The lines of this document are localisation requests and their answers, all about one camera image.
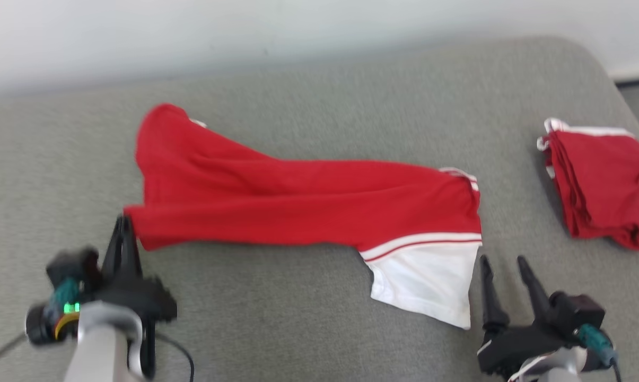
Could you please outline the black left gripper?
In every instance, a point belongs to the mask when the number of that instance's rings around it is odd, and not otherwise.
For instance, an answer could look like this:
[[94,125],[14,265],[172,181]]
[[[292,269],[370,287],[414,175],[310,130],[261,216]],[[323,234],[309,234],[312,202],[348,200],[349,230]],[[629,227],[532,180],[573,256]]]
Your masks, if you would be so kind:
[[142,320],[171,322],[177,318],[176,299],[161,278],[143,276],[130,217],[118,215],[103,259],[103,278],[84,282],[84,301],[126,307]]

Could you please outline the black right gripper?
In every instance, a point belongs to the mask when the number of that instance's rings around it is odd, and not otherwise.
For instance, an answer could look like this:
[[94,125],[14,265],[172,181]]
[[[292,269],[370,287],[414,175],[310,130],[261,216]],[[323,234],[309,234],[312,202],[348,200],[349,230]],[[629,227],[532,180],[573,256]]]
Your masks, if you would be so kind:
[[477,351],[479,369],[503,380],[581,380],[579,341],[574,336],[579,317],[549,314],[549,297],[527,259],[518,256],[517,264],[533,312],[528,326],[509,326],[489,259],[480,257],[484,340]]

